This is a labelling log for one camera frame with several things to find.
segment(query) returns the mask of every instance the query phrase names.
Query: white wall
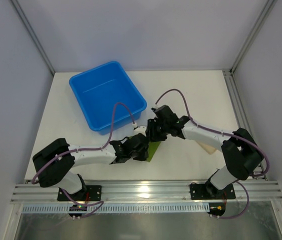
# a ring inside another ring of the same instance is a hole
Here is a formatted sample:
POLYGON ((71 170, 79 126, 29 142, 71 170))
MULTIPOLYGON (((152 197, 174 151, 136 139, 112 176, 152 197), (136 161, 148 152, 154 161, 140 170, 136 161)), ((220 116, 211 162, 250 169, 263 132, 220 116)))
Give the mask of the white wall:
POLYGON ((0 235, 25 174, 52 75, 8 0, 0 0, 0 235))
POLYGON ((254 134, 269 155, 269 176, 282 188, 282 1, 277 1, 235 77, 254 134))
POLYGON ((19 0, 57 72, 229 69, 266 0, 19 0))

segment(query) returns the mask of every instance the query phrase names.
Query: white table surface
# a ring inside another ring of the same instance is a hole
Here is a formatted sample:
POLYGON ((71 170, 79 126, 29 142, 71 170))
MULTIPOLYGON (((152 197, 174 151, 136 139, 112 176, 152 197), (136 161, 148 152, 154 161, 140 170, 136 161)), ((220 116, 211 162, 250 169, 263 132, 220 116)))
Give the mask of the white table surface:
MULTIPOLYGON (((32 150, 25 179, 35 174, 32 156, 57 138, 77 145, 98 145, 108 139, 90 130, 69 85, 76 72, 56 73, 46 102, 40 127, 32 150)), ((146 125, 155 115, 151 111, 158 97, 168 89, 177 88, 187 99, 190 113, 200 123, 224 130, 238 128, 231 100, 221 70, 211 71, 128 71, 127 74, 147 101, 138 125, 146 125)), ((186 115, 182 98, 168 93, 159 105, 167 104, 181 117, 186 115)), ((113 132, 112 139, 133 135, 132 125, 113 132)), ((225 165, 223 155, 207 154, 195 141, 168 137, 157 149, 151 162, 128 160, 124 164, 89 164, 74 167, 73 173, 85 180, 206 180, 217 168, 225 165)))

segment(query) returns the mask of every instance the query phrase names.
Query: blue plastic bin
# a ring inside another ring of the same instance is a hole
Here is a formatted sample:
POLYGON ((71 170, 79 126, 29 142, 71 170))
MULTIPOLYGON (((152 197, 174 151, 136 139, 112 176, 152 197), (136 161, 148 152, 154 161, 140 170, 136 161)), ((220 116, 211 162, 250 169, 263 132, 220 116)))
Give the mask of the blue plastic bin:
MULTIPOLYGON (((111 130, 113 107, 124 103, 137 120, 147 102, 117 61, 111 61, 70 78, 69 84, 90 129, 104 135, 111 130)), ((114 129, 131 123, 128 111, 116 107, 114 129)))

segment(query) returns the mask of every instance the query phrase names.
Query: metal frame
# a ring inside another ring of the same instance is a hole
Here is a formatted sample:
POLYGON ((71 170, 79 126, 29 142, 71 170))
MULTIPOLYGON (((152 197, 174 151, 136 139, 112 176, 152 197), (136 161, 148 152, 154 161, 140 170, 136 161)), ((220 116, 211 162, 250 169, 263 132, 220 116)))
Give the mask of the metal frame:
POLYGON ((246 56, 249 48, 251 47, 254 40, 256 39, 258 33, 260 32, 263 24, 265 23, 266 19, 268 18, 269 14, 272 11, 273 7, 275 6, 276 2, 277 2, 277 0, 267 0, 267 2, 265 3, 262 11, 260 12, 259 16, 256 19, 255 24, 253 25, 250 33, 248 34, 246 40, 244 41, 244 44, 239 51, 239 54, 235 58, 232 69, 230 71, 232 74, 235 73, 235 71, 237 70, 241 61, 246 56))
POLYGON ((12 4, 12 6, 14 7, 17 15, 19 16, 19 18, 21 19, 24 27, 26 28, 27 32, 30 35, 30 38, 32 39, 34 45, 36 46, 38 52, 40 53, 41 57, 43 58, 46 66, 49 68, 51 74, 54 76, 56 71, 54 70, 44 48, 42 47, 35 31, 33 30, 27 16, 25 15, 24 11, 22 10, 22 7, 20 5, 20 3, 18 2, 18 0, 9 0, 12 4))
MULTIPOLYGON (((23 214, 68 214, 71 204, 24 204, 23 214)), ((89 206, 81 213, 91 213, 98 206, 89 206)), ((158 213, 206 213, 209 212, 208 202, 181 203, 104 203, 97 214, 158 214, 158 213)))
MULTIPOLYGON (((202 180, 177 181, 86 181, 87 185, 101 185, 101 200, 106 203, 213 203, 220 200, 191 200, 191 183, 204 184, 202 180)), ((282 201, 282 192, 276 181, 246 180, 242 184, 248 190, 250 201, 282 201)), ((238 184, 234 184, 237 199, 228 202, 245 202, 247 197, 238 184)), ((12 204, 51 204, 57 201, 59 188, 42 188, 39 185, 16 185, 12 204)))
POLYGON ((5 228, 3 240, 13 240, 13 239, 15 239, 15 235, 17 233, 22 209, 23 209, 23 204, 14 204, 13 205, 9 221, 8 221, 6 228, 5 228))
MULTIPOLYGON (((250 134, 253 136, 253 132, 249 125, 249 121, 248 121, 245 109, 243 107, 242 100, 238 92, 237 84, 234 80, 233 74, 230 72, 230 70, 223 70, 222 72, 223 72, 225 84, 227 87, 227 91, 230 96, 230 100, 231 100, 231 104, 233 107, 237 125, 240 128, 247 129, 250 132, 250 134)), ((260 172, 263 173, 264 170, 265 170, 264 165, 263 163, 261 163, 259 167, 254 171, 254 174, 259 174, 260 172)), ((266 175, 264 175, 261 178, 267 180, 266 175)))

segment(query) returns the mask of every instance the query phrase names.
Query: purple cable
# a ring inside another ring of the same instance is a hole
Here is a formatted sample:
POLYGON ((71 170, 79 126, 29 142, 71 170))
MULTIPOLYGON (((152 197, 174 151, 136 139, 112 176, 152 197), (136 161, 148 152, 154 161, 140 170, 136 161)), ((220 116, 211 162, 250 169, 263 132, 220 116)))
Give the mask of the purple cable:
POLYGON ((263 173, 260 173, 260 174, 251 174, 252 177, 261 177, 261 176, 264 176, 268 171, 269 171, 269 168, 270 168, 270 162, 269 162, 269 159, 268 159, 268 156, 266 155, 266 153, 260 148, 258 147, 257 145, 255 145, 253 142, 243 138, 243 137, 240 137, 240 136, 237 136, 237 135, 234 135, 232 133, 228 133, 228 132, 221 132, 221 131, 217 131, 217 130, 214 130, 214 129, 211 129, 211 128, 208 128, 206 126, 201 126, 199 125, 199 123, 195 122, 193 120, 193 118, 191 117, 190 115, 190 112, 189 112, 189 108, 188 108, 188 104, 187 104, 187 100, 185 98, 185 96, 183 95, 183 93, 179 90, 179 89, 176 89, 176 88, 173 88, 173 89, 170 89, 168 91, 166 91, 165 93, 163 93, 159 98, 158 100, 155 102, 155 104, 157 104, 161 98, 166 95, 167 93, 169 92, 172 92, 172 91, 176 91, 178 92, 182 99, 183 99, 183 102, 184 102, 184 106, 185 106, 185 110, 186 110, 186 114, 187 116, 189 117, 190 121, 195 125, 197 126, 198 128, 201 128, 203 130, 206 130, 206 131, 209 131, 211 133, 215 133, 215 134, 221 134, 221 135, 225 135, 225 136, 228 136, 228 137, 232 137, 232 138, 235 138, 235 139, 238 139, 238 140, 241 140, 247 144, 249 144, 250 146, 252 146, 253 148, 255 148, 261 155, 263 155, 264 159, 265 159, 265 162, 266 162, 266 168, 264 170, 263 173))
POLYGON ((243 188, 243 190, 245 191, 246 205, 245 205, 244 209, 242 210, 242 212, 240 212, 239 214, 234 215, 234 216, 220 216, 219 219, 225 219, 225 220, 236 219, 236 218, 240 217, 241 215, 243 215, 248 210, 248 207, 250 205, 250 197, 249 197, 248 190, 246 189, 245 186, 243 186, 243 184, 241 182, 235 181, 235 183, 239 184, 243 188))
POLYGON ((118 105, 122 105, 123 107, 126 108, 126 110, 128 111, 132 122, 135 123, 135 118, 133 117, 130 109, 122 102, 117 102, 114 107, 113 107, 113 111, 112 111, 112 120, 111 120, 111 130, 110 130, 110 135, 109 138, 107 139, 106 143, 102 146, 102 147, 83 147, 83 148, 78 148, 78 149, 72 149, 69 151, 65 151, 60 153, 59 155, 55 156, 54 158, 52 158, 50 161, 48 161, 42 168, 40 168, 39 171, 37 171, 37 173, 34 175, 34 177, 31 180, 32 184, 37 184, 39 183, 39 180, 36 180, 36 178, 48 167, 50 166, 54 161, 58 160, 60 157, 66 155, 66 154, 70 154, 70 153, 74 153, 74 152, 81 152, 81 151, 98 151, 98 150, 102 150, 105 149, 108 144, 111 141, 112 138, 112 133, 113 133, 113 129, 114 129, 114 123, 115 123, 115 116, 116 116, 116 109, 118 105))

